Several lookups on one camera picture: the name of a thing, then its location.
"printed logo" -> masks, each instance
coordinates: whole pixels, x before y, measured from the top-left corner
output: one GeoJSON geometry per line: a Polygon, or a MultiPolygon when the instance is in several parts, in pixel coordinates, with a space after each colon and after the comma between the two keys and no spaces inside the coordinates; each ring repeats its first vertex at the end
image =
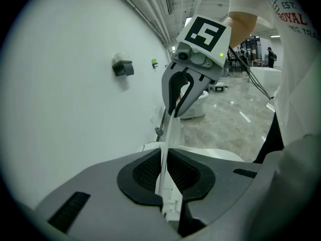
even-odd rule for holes
{"type": "Polygon", "coordinates": [[[221,24],[197,17],[185,40],[211,52],[225,29],[221,24]]]}

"wall-mounted device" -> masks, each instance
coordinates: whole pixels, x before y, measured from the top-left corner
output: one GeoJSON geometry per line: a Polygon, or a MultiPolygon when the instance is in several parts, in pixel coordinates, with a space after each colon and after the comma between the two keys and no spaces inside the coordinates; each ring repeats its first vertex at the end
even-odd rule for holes
{"type": "Polygon", "coordinates": [[[156,69],[156,67],[158,67],[158,66],[156,66],[156,65],[158,64],[156,59],[152,59],[152,60],[151,60],[151,64],[152,64],[152,67],[153,67],[154,69],[156,69]]]}
{"type": "Polygon", "coordinates": [[[129,60],[129,54],[117,53],[113,58],[112,68],[116,76],[126,75],[130,76],[134,74],[134,68],[132,61],[129,60]]]}

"white wall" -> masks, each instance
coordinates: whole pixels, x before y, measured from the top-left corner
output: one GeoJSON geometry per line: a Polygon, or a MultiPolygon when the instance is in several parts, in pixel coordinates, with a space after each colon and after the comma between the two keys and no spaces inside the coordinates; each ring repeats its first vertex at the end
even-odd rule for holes
{"type": "Polygon", "coordinates": [[[267,48],[271,47],[272,51],[277,55],[277,60],[274,62],[274,68],[281,70],[283,66],[283,47],[281,40],[279,38],[265,39],[260,37],[260,41],[263,59],[264,55],[268,54],[267,48]]]}
{"type": "Polygon", "coordinates": [[[155,140],[169,62],[124,1],[32,0],[2,59],[3,173],[31,208],[86,167],[155,140]],[[133,76],[114,76],[117,52],[130,54],[133,76]]]}

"black cable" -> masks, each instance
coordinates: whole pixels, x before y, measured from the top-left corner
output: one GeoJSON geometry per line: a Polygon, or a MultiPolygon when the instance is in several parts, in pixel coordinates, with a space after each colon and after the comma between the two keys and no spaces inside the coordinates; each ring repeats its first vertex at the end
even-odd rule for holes
{"type": "Polygon", "coordinates": [[[265,88],[262,86],[262,84],[258,81],[258,79],[255,77],[255,75],[248,70],[249,66],[246,65],[239,56],[235,53],[235,51],[229,46],[230,51],[233,53],[235,59],[243,66],[242,68],[245,70],[245,72],[248,74],[249,78],[253,82],[254,86],[260,90],[261,93],[263,93],[269,100],[273,99],[273,97],[270,97],[265,88]]]}

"white shirt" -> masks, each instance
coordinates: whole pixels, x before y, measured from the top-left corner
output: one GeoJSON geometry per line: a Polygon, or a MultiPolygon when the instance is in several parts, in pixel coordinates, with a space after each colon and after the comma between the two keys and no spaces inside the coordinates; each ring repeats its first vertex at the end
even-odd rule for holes
{"type": "Polygon", "coordinates": [[[283,144],[320,134],[321,35],[300,4],[297,0],[230,0],[229,11],[257,15],[258,21],[278,29],[284,58],[274,99],[283,144]]]}

